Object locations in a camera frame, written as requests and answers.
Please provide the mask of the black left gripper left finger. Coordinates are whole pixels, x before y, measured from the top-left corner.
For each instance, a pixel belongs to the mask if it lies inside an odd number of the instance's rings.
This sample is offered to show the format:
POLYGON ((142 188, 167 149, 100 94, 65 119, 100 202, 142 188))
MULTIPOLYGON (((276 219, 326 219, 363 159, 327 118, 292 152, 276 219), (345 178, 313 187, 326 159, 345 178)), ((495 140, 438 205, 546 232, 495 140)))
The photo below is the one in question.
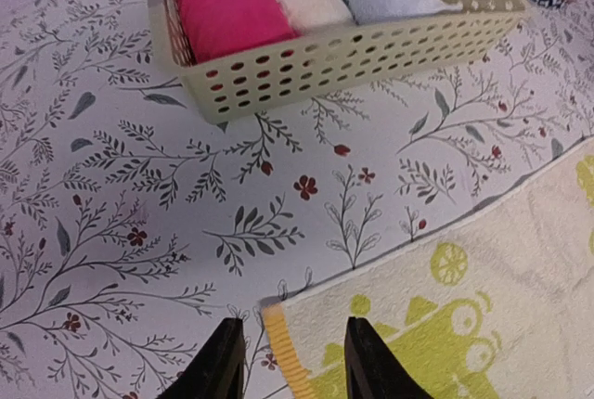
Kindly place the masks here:
POLYGON ((224 318, 182 374, 157 398, 242 398, 244 363, 243 321, 224 318))

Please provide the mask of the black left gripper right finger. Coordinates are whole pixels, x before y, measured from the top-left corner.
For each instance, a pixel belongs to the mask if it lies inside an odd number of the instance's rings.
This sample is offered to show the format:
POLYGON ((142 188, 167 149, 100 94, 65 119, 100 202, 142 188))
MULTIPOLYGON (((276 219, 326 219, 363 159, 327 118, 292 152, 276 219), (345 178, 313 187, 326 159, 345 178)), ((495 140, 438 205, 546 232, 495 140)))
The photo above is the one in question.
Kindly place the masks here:
POLYGON ((350 316, 344 338, 348 398, 430 399, 363 317, 350 316))

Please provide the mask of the green white small packet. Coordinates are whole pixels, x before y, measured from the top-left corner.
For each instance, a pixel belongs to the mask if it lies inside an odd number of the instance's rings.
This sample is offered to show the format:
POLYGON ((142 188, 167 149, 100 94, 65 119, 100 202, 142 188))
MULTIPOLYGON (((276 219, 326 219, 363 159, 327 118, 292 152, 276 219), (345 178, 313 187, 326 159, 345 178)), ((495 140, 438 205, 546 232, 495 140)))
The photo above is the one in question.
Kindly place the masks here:
POLYGON ((343 398, 349 317, 435 398, 593 394, 593 143, 478 212, 264 309, 297 398, 343 398))

